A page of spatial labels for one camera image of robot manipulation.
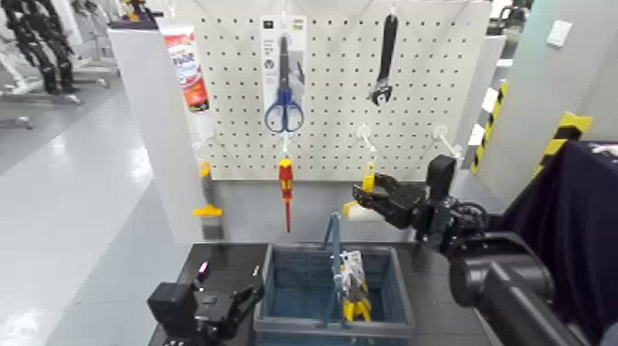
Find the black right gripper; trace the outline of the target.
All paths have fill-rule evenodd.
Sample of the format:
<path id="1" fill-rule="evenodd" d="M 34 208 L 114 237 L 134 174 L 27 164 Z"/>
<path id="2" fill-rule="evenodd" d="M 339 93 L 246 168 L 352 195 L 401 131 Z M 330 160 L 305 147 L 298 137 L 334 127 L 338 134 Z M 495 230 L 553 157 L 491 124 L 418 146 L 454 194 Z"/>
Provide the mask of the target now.
<path id="1" fill-rule="evenodd" d="M 436 194 L 414 182 L 400 182 L 376 173 L 376 192 L 355 185 L 352 196 L 362 207 L 374 210 L 398 229 L 412 225 L 414 239 L 436 251 L 448 251 L 459 238 L 482 235 L 489 226 L 489 213 L 476 202 Z"/>

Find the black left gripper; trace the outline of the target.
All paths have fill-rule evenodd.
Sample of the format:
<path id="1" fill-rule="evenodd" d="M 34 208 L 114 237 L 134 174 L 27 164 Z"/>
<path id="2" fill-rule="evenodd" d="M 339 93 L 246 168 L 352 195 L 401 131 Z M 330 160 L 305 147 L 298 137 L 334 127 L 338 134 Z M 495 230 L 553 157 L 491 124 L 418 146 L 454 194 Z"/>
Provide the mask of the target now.
<path id="1" fill-rule="evenodd" d="M 210 275 L 210 262 L 205 260 L 199 266 L 193 279 L 195 291 L 204 290 L 204 282 Z M 197 294 L 195 340 L 199 345 L 219 345 L 230 340 L 248 314 L 265 294 L 263 284 L 248 285 L 232 294 Z"/>

